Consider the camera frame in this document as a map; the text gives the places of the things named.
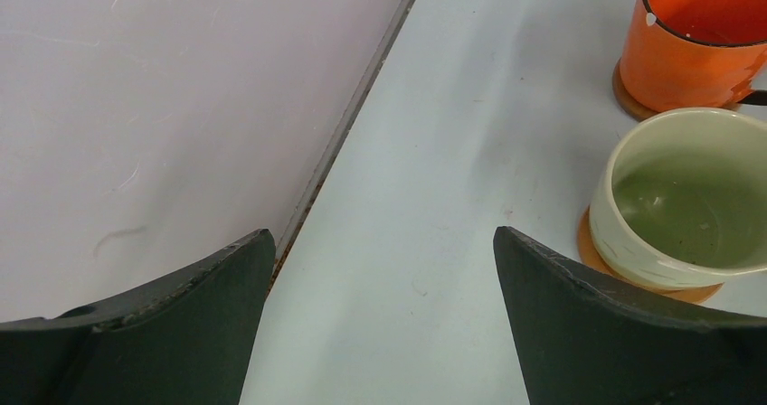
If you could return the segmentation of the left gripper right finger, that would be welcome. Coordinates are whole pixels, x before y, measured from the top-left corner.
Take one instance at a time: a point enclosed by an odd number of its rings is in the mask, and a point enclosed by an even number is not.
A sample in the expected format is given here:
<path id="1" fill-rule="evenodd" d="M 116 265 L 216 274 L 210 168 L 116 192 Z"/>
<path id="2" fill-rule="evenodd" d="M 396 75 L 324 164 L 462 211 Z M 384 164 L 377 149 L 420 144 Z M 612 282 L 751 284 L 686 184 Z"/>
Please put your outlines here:
<path id="1" fill-rule="evenodd" d="M 493 239 L 533 404 L 763 404 L 766 321 L 663 297 L 521 231 Z"/>

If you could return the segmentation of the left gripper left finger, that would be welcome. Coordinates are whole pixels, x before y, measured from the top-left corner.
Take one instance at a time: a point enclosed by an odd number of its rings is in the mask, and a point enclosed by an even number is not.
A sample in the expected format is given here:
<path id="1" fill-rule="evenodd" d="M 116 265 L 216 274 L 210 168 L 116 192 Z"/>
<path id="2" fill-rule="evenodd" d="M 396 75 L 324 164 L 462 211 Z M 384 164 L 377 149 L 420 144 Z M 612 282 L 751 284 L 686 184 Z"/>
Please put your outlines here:
<path id="1" fill-rule="evenodd" d="M 236 404 L 276 256 L 254 231 L 119 295 L 1 325 L 4 404 Z"/>

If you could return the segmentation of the light wood coaster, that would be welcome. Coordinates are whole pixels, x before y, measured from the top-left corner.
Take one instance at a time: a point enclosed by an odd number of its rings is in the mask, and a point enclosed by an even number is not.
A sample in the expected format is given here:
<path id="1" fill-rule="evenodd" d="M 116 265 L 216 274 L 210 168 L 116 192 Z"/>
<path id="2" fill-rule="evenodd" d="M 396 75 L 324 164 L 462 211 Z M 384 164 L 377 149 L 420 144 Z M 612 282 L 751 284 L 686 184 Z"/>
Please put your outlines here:
<path id="1" fill-rule="evenodd" d="M 754 93 L 749 81 L 743 87 L 737 86 L 734 92 L 725 90 L 726 84 L 721 82 L 713 73 L 705 69 L 690 67 L 657 68 L 649 76 L 650 80 L 659 80 L 663 86 L 669 86 L 674 101 L 668 108 L 657 110 L 647 107 L 636 100 L 630 93 L 632 88 L 626 88 L 622 74 L 624 62 L 619 59 L 612 74 L 612 91 L 620 107 L 638 121 L 655 117 L 663 111 L 680 108 L 708 107 L 736 110 L 747 98 Z M 681 98 L 696 98 L 696 100 L 681 100 Z"/>
<path id="2" fill-rule="evenodd" d="M 723 283 L 712 285 L 708 287 L 692 287 L 684 289 L 658 289 L 653 287 L 645 287 L 618 274 L 613 270 L 601 257 L 598 250 L 596 250 L 593 242 L 591 230 L 589 227 L 589 209 L 586 209 L 579 221 L 577 231 L 577 247 L 580 255 L 581 263 L 595 269 L 603 274 L 609 275 L 622 282 L 628 283 L 634 287 L 639 287 L 644 290 L 653 292 L 657 295 L 672 298 L 677 301 L 682 301 L 690 304 L 701 305 L 706 300 L 715 295 L 723 286 Z"/>

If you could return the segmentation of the light green mug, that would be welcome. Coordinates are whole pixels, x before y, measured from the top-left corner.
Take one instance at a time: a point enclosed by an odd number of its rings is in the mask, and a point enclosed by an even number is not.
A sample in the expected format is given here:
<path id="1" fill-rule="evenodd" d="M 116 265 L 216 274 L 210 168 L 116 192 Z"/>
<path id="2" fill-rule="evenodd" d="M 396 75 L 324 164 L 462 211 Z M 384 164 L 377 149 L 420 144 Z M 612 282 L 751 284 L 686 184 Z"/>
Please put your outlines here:
<path id="1" fill-rule="evenodd" d="M 615 146 L 589 205 L 603 261 L 644 287 L 710 287 L 766 269 L 766 125 L 681 108 Z"/>

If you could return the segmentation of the orange mug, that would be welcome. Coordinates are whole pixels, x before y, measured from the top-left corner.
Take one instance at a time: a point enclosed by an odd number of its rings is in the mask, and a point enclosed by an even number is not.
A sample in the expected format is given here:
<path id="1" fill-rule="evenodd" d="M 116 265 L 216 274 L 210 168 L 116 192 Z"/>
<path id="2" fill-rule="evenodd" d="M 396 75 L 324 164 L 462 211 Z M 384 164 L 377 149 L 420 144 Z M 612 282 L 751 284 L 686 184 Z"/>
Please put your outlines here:
<path id="1" fill-rule="evenodd" d="M 766 68 L 766 0 L 637 0 L 620 59 L 626 88 L 657 110 L 678 100 L 649 79 L 657 68 L 705 69 L 730 92 L 746 81 L 753 88 Z M 759 89 L 744 102 L 765 103 Z"/>

